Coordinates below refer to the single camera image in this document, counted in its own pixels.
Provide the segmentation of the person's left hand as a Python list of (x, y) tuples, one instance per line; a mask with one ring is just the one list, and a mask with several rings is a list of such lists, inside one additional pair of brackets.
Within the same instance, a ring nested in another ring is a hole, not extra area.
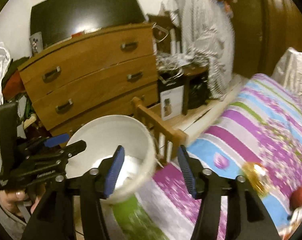
[(17, 203), (18, 202), (25, 202), (27, 200), (31, 200), (32, 206), (30, 207), (30, 212), (33, 213), (36, 209), (38, 203), (40, 202), (41, 198), (45, 194), (46, 184), (36, 184), (35, 189), (29, 190), (31, 196), (26, 193), (26, 189), (22, 190), (0, 190), (0, 205), (9, 213), (23, 218), (23, 214), (20, 212)]

